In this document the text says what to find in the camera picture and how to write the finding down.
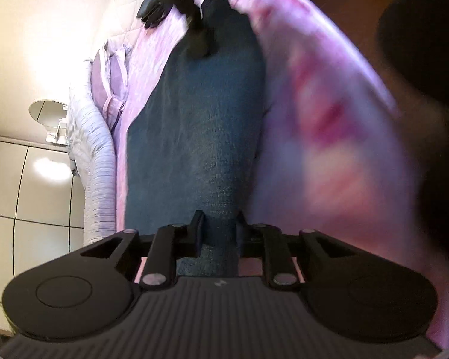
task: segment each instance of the brown floor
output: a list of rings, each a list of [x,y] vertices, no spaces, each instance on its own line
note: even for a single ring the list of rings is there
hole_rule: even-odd
[[[401,111],[399,126],[409,154],[426,163],[445,140],[442,109],[415,91],[390,68],[376,43],[376,26],[392,0],[311,0],[359,48],[393,93]]]

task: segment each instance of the beige wall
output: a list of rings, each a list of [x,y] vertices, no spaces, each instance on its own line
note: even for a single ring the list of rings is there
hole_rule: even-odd
[[[0,135],[44,142],[37,99],[68,102],[69,71],[90,56],[108,0],[0,0]]]

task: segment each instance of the white quilted fabric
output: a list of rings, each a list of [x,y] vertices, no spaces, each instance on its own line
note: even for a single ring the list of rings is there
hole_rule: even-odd
[[[77,66],[70,85],[67,136],[85,188],[83,242],[116,232],[116,158],[110,130],[90,88],[91,60]]]
[[[143,0],[110,0],[98,28],[93,45],[92,57],[107,41],[118,44],[127,43],[134,46],[143,27],[141,20],[136,18]]]

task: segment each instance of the pink blanket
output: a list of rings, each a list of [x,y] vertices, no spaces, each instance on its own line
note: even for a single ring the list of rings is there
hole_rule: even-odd
[[[313,228],[424,274],[439,306],[428,336],[449,346],[449,261],[418,230],[417,170],[390,114],[394,101],[347,38],[308,0],[230,0],[249,15],[267,61],[267,110],[251,223],[295,234]],[[175,10],[143,29],[130,59],[129,96],[114,133],[117,227],[127,194],[126,133],[185,32]],[[243,263],[243,271],[253,272]]]

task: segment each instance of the pillow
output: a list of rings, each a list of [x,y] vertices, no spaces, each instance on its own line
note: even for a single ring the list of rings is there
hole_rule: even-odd
[[[125,44],[106,43],[91,68],[91,94],[108,128],[113,132],[128,97],[128,56]]]

